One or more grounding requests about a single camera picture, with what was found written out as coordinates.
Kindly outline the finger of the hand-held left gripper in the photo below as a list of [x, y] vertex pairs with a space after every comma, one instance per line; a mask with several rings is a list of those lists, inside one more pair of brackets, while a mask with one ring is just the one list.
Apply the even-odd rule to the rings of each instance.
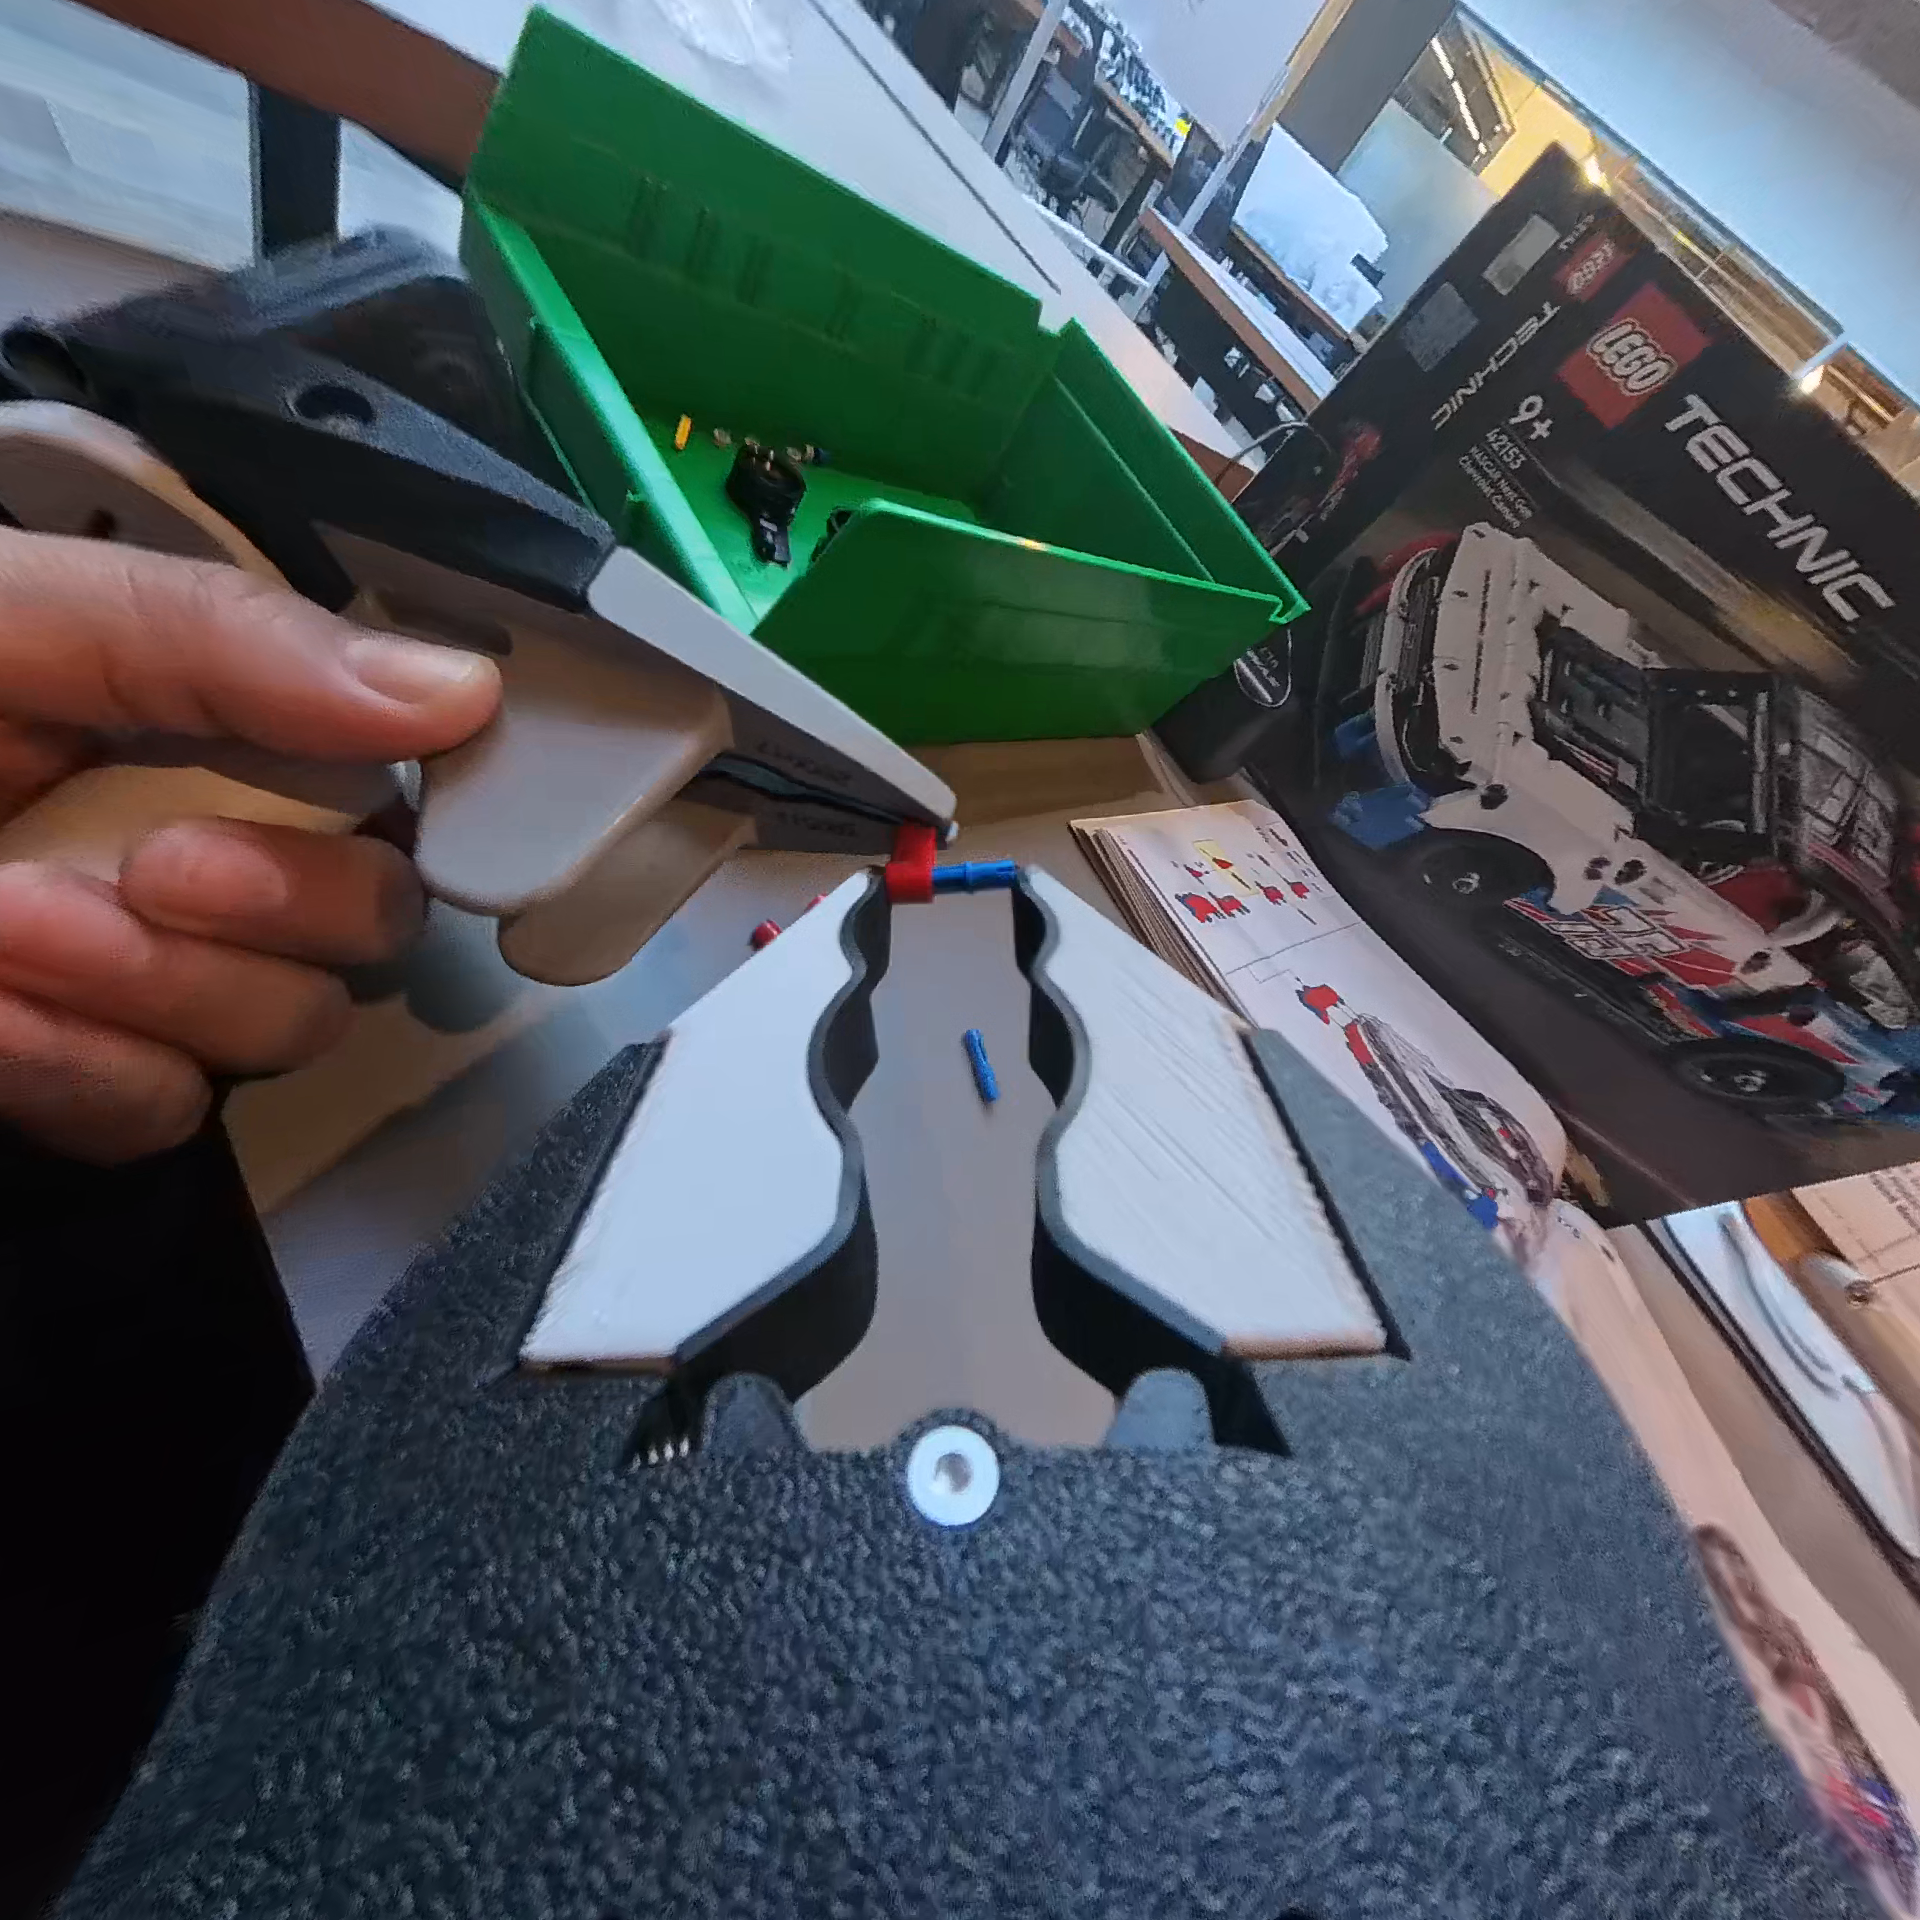
[[734, 755], [708, 758], [703, 805], [741, 814], [746, 846], [763, 853], [837, 854], [878, 861], [899, 849], [942, 853], [942, 822], [878, 801], [834, 795]]
[[957, 831], [943, 779], [639, 554], [618, 546], [590, 582], [587, 606], [721, 691], [730, 742], [710, 772], [767, 801], [885, 829]]

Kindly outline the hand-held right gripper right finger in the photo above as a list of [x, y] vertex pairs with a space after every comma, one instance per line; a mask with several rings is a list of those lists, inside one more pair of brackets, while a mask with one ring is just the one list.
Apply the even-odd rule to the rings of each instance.
[[1017, 869], [1012, 926], [1051, 1105], [1030, 1257], [1047, 1342], [1105, 1388], [1390, 1355], [1263, 1035], [1042, 869]]

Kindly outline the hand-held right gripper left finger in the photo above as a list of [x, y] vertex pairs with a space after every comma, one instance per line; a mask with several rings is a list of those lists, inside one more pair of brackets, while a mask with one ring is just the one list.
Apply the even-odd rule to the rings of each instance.
[[692, 1380], [734, 1366], [794, 1397], [873, 1318], [875, 1250], [858, 1095], [889, 898], [860, 870], [697, 998], [565, 1236], [518, 1365]]

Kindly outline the grey desk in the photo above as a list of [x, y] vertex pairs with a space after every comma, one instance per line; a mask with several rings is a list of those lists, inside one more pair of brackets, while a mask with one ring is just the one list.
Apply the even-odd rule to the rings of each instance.
[[[1071, 835], [1091, 805], [1172, 810], [1134, 739], [971, 742], [930, 751], [957, 798], [962, 859], [1011, 854], [1062, 881], [1108, 921], [1108, 894]], [[1615, 1406], [1527, 1271], [1431, 1173], [1409, 1158], [1279, 1034], [1258, 1047], [1335, 1222], [1390, 1322], [1390, 1355], [1292, 1361], [1251, 1388], [1203, 1388], [1181, 1371], [1105, 1388], [1060, 1355], [1034, 1295], [1036, 1157], [1050, 1097], [1027, 1060], [1028, 1004], [1012, 891], [889, 902], [889, 965], [870, 1007], [875, 1069], [853, 1125], [867, 1165], [875, 1250], [870, 1322], [853, 1350], [794, 1397], [763, 1371], [692, 1380], [541, 1374], [522, 1366], [532, 1323], [593, 1174], [673, 1022], [755, 957], [758, 921], [878, 870], [851, 854], [737, 853], [619, 972], [550, 988], [508, 970], [497, 931], [434, 908], [391, 974], [391, 995], [353, 1010], [322, 1060], [236, 1092], [230, 1134], [246, 1195], [316, 1375], [358, 1353], [403, 1273], [452, 1250], [465, 1217], [478, 1250], [451, 1298], [478, 1305], [506, 1279], [502, 1330], [478, 1375], [493, 1385], [634, 1385], [638, 1451], [686, 1436], [700, 1446], [722, 1385], [756, 1375], [796, 1409], [818, 1451], [908, 1451], [923, 1509], [989, 1503], [1012, 1451], [1091, 1449], [1161, 1397], [1227, 1449], [1285, 1453], [1285, 1417], [1307, 1388], [1357, 1388], [1361, 1433], [1410, 1420], [1410, 1453], [1489, 1449], [1500, 1469], [1548, 1471], [1626, 1441]], [[987, 1039], [999, 1105], [983, 1106], [962, 1049]]]

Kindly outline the black toy part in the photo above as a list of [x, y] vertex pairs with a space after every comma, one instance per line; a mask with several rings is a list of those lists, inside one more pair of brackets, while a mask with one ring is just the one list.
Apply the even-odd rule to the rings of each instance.
[[749, 523], [753, 554], [758, 562], [791, 567], [791, 527], [805, 491], [807, 478], [796, 458], [755, 439], [741, 442], [726, 470], [724, 494]]

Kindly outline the green plastic bin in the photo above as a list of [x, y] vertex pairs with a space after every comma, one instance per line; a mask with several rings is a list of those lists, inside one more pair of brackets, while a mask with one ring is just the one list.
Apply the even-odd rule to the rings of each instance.
[[902, 746], [1129, 735], [1307, 613], [1084, 326], [541, 7], [461, 259], [587, 508]]

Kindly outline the open instruction booklet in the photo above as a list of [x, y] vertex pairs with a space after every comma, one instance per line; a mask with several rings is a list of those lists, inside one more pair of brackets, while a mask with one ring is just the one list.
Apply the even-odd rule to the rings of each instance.
[[1763, 1516], [1614, 1238], [1574, 1199], [1558, 1114], [1271, 807], [1178, 807], [1071, 835], [1146, 943], [1294, 1044], [1527, 1271], [1662, 1477], [1822, 1823], [1885, 1913], [1915, 1916], [1913, 1710]]

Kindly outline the black tumbler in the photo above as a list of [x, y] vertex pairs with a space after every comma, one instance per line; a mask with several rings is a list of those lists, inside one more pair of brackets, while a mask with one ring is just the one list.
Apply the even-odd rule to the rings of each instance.
[[1295, 618], [1274, 627], [1227, 668], [1186, 693], [1153, 727], [1158, 749], [1188, 783], [1234, 777], [1286, 732], [1310, 705], [1313, 630]]

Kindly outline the clear plastic bag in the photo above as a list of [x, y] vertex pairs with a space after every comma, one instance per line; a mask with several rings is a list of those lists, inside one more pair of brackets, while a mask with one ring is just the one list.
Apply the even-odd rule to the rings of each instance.
[[789, 2], [655, 2], [691, 53], [732, 68], [779, 78], [794, 57]]

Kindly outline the toy car box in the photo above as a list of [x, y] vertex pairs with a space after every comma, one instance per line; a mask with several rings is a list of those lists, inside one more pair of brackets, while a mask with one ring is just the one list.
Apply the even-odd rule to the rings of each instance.
[[1915, 495], [1530, 164], [1239, 514], [1307, 715], [1236, 777], [1620, 1217], [1915, 1164]]

